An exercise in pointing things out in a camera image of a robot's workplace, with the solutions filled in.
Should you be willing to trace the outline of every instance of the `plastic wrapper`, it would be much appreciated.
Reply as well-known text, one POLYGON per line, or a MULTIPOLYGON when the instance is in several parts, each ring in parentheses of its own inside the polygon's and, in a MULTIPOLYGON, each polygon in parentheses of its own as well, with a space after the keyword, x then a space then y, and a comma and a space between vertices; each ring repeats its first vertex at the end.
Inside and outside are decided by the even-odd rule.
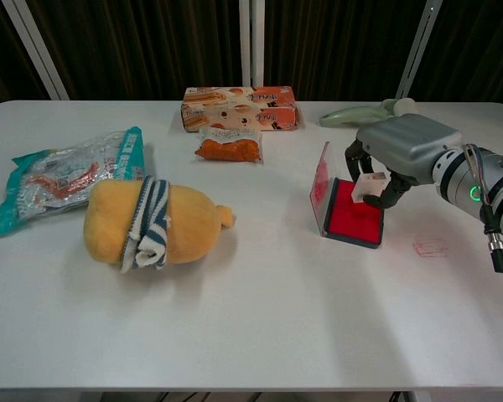
POLYGON ((0 235, 30 219, 87 204, 93 186, 105 178, 143 179, 142 131, 132 127, 13 161, 17 168, 0 205, 0 235))
POLYGON ((262 160, 261 132, 256 129, 200 129, 196 155, 215 161, 257 162, 262 160))

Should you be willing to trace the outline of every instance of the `striped scarf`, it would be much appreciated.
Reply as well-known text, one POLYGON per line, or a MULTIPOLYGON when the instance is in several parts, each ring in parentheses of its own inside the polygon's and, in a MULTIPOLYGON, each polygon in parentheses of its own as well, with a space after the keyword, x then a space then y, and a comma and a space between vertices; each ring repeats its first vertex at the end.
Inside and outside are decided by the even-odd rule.
POLYGON ((166 263, 168 194, 169 182, 166 180, 154 180, 152 176, 147 176, 143 181, 128 230, 121 273, 144 266, 161 270, 166 263))

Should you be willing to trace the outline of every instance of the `orange and white box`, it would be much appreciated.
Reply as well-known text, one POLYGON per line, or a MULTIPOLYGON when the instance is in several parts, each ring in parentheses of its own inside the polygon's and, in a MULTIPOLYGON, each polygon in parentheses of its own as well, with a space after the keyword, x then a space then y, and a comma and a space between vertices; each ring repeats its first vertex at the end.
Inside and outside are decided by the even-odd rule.
POLYGON ((290 86, 187 88, 181 116, 186 131, 206 126, 292 130, 298 124, 290 86))

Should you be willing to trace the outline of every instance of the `yellow plush toy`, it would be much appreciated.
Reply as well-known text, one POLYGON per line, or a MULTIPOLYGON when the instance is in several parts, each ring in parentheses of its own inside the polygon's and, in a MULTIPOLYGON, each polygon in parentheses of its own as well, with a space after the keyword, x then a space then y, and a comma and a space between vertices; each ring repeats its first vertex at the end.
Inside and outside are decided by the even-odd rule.
MULTIPOLYGON (((156 182, 150 180, 149 186, 156 189, 156 182)), ((84 242, 95 260, 117 263, 123 259, 125 264, 129 254, 134 259, 134 267, 138 264, 151 265, 154 261, 158 262, 158 267, 165 262, 191 262, 206 255, 215 245, 221 226, 233 225, 231 209, 215 206, 198 190, 173 184, 170 186, 168 183, 165 192, 167 198, 163 197, 161 191, 160 200, 155 203, 155 196, 149 194, 149 188, 145 189, 146 182, 103 180, 92 189, 84 221, 84 242), (142 201, 145 203, 146 216, 143 222, 142 216, 138 217, 143 212, 142 201), (164 219, 162 223, 156 220, 156 214, 164 219), (150 235, 152 239, 144 240, 144 235, 150 235), (162 254, 155 256, 153 251, 158 243, 142 247, 151 240, 163 244, 163 259, 162 254)))

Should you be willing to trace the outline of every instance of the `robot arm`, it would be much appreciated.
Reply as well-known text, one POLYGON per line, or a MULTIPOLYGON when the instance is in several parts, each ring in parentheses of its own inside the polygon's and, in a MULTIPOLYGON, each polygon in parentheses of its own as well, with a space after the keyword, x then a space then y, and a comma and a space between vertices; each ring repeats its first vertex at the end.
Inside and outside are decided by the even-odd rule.
POLYGON ((372 173, 371 157, 391 172, 380 197, 364 201, 377 208, 394 206, 411 186, 436 184, 443 199, 485 224, 497 272, 503 272, 503 156, 475 145, 463 145, 451 127, 407 114, 362 127, 346 149, 352 180, 372 173))

